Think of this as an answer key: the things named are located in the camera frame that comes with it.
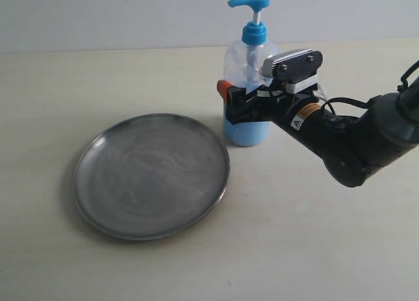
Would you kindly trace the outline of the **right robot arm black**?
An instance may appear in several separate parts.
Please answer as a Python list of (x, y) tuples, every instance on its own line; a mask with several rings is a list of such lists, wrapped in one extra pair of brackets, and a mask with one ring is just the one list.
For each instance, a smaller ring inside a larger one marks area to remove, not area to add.
[(315, 95), (320, 63), (288, 61), (273, 65), (270, 85), (247, 93), (226, 80), (217, 82), (231, 124), (273, 122), (323, 160), (340, 184), (361, 186), (369, 177), (418, 146), (418, 81), (408, 77), (396, 92), (367, 102), (334, 97), (319, 104)]

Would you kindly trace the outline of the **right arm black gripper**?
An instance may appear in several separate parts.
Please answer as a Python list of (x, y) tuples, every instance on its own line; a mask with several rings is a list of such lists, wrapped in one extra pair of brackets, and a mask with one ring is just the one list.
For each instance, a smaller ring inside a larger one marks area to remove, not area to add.
[(217, 81), (224, 117), (231, 124), (265, 118), (321, 158), (329, 174), (346, 187), (365, 182), (365, 163), (350, 147), (349, 131), (358, 118), (339, 116), (319, 105), (314, 96), (256, 97), (226, 80)]

